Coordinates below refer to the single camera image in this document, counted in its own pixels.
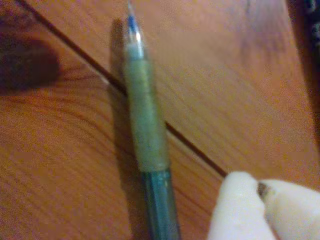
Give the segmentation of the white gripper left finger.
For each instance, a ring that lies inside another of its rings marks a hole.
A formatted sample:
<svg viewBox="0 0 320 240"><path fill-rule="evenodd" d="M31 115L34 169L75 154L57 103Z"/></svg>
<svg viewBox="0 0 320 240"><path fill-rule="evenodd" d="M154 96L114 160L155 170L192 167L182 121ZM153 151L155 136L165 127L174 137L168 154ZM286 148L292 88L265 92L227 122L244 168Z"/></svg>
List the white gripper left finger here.
<svg viewBox="0 0 320 240"><path fill-rule="evenodd" d="M265 219L258 181L243 171L231 172L221 184L207 238L209 240L274 240Z"/></svg>

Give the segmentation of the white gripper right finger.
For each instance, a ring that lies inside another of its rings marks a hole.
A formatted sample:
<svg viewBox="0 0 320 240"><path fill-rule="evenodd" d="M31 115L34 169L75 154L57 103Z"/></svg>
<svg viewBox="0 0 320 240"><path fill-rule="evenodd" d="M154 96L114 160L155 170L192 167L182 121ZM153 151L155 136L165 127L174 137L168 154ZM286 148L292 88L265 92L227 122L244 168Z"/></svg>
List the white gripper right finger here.
<svg viewBox="0 0 320 240"><path fill-rule="evenodd" d="M258 194L265 217L281 240L320 238L320 193L280 180L262 180Z"/></svg>

